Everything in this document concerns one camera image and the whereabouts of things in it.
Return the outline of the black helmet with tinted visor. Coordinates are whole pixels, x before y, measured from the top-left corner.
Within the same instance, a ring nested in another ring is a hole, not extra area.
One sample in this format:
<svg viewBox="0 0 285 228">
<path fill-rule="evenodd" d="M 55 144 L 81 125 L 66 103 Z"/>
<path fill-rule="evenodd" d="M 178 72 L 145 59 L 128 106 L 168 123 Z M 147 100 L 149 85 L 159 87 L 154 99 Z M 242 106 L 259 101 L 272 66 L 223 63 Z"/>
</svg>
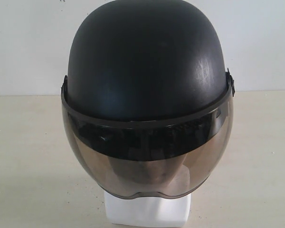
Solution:
<svg viewBox="0 0 285 228">
<path fill-rule="evenodd" d="M 177 199 L 228 143 L 234 81 L 209 19 L 183 0 L 114 0 L 78 28 L 61 88 L 70 146 L 121 199 Z"/>
</svg>

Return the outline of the white mannequin head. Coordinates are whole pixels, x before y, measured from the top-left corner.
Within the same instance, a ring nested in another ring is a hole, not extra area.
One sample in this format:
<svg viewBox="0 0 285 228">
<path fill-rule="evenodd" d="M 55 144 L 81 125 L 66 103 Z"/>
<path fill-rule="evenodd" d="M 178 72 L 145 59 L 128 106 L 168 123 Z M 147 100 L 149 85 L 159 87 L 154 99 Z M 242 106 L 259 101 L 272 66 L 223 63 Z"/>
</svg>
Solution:
<svg viewBox="0 0 285 228">
<path fill-rule="evenodd" d="M 176 199 L 139 197 L 124 200 L 105 191 L 104 200 L 106 217 L 113 224 L 180 228 L 188 220 L 191 195 Z"/>
</svg>

